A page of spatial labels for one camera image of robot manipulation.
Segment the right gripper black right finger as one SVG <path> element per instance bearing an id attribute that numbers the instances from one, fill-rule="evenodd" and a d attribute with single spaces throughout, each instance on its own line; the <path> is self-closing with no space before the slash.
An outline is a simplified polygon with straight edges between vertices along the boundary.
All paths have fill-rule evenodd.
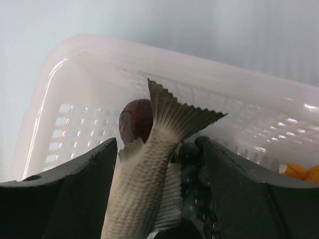
<path id="1" fill-rule="evenodd" d="M 280 175 L 210 139 L 203 152 L 224 239 L 318 238 L 318 184 Z"/>

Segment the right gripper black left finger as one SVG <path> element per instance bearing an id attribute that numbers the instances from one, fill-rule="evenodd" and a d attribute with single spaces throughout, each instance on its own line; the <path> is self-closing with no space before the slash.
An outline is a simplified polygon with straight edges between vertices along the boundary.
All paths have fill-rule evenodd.
<path id="1" fill-rule="evenodd" d="M 1 238 L 100 238 L 117 152 L 109 138 L 50 170 L 1 183 Z"/>

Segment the grey toy fish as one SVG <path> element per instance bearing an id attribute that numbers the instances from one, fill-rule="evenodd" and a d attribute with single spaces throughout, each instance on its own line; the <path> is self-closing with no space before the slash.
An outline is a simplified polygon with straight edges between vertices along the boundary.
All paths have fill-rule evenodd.
<path id="1" fill-rule="evenodd" d="M 181 222 L 181 166 L 171 156 L 184 139 L 224 114 L 180 103 L 148 80 L 153 126 L 144 143 L 138 138 L 118 153 L 102 227 L 103 239 L 146 239 Z"/>

